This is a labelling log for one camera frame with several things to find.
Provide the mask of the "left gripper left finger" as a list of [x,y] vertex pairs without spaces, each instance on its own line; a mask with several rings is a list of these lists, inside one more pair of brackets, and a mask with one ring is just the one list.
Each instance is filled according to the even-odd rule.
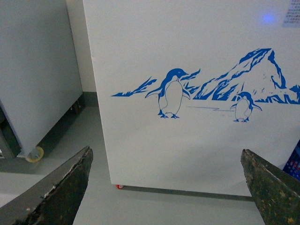
[[86,146],[0,209],[2,225],[71,225],[88,186],[93,151]]

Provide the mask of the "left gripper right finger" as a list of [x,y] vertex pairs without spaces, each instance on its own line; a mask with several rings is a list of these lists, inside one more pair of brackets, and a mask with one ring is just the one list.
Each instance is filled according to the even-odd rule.
[[266,225],[300,223],[300,182],[249,149],[240,158],[247,187]]

